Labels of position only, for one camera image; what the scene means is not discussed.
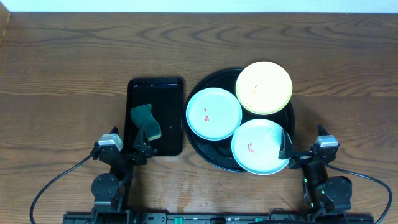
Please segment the green and yellow sponge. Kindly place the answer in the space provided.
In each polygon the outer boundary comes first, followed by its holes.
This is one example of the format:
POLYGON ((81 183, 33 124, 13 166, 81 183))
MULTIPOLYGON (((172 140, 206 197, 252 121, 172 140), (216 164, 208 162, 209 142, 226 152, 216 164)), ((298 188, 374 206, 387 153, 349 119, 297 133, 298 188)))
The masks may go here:
POLYGON ((137 128, 143 129, 149 141, 162 136, 159 122, 152 115, 152 105, 145 104, 131 108, 130 116, 137 128))

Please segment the light blue plate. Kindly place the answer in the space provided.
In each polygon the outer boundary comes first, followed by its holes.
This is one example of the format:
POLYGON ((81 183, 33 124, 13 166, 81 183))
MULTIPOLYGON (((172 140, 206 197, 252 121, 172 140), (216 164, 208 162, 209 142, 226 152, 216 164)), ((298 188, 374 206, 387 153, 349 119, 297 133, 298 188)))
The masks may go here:
POLYGON ((235 161, 256 175, 272 175, 286 167, 279 159, 283 127, 267 119, 252 119, 240 125, 233 134, 231 151, 235 161))
POLYGON ((243 112, 238 99, 222 88, 205 88, 188 101, 186 120, 197 136, 220 141, 232 136, 240 126, 243 112))

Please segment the yellow plate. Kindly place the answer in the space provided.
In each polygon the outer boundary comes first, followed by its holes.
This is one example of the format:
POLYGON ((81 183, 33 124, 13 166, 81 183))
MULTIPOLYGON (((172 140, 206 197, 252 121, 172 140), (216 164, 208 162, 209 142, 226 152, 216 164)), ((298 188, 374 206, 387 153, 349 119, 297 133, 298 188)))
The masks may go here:
POLYGON ((242 106, 259 115, 274 114, 290 101, 293 84, 290 75, 273 62, 248 65, 236 80, 236 96, 242 106))

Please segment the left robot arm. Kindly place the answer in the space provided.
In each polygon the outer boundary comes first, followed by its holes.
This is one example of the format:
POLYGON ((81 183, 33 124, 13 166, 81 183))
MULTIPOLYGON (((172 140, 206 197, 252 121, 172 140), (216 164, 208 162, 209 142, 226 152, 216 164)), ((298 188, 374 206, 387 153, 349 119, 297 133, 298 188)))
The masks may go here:
POLYGON ((126 209, 129 188, 132 182, 135 166, 147 164, 147 158, 152 157, 153 148, 144 129, 138 130, 131 153, 122 152, 123 141, 119 137, 118 128, 104 134, 94 143, 91 155, 110 165, 108 173, 96 177, 91 185, 95 198, 93 210, 98 213, 121 212, 126 209))

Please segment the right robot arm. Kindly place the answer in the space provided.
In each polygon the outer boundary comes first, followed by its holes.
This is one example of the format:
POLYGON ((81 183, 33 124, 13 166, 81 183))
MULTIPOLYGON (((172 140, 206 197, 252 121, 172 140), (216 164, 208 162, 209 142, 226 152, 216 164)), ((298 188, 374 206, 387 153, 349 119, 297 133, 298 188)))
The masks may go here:
POLYGON ((282 130, 281 135, 278 158, 287 160, 289 169, 302 170, 305 202, 321 215, 351 209, 352 182, 344 176, 330 177, 326 171, 328 163, 336 159, 340 146, 336 138, 319 125, 318 137, 310 149, 296 151, 287 131, 282 130))

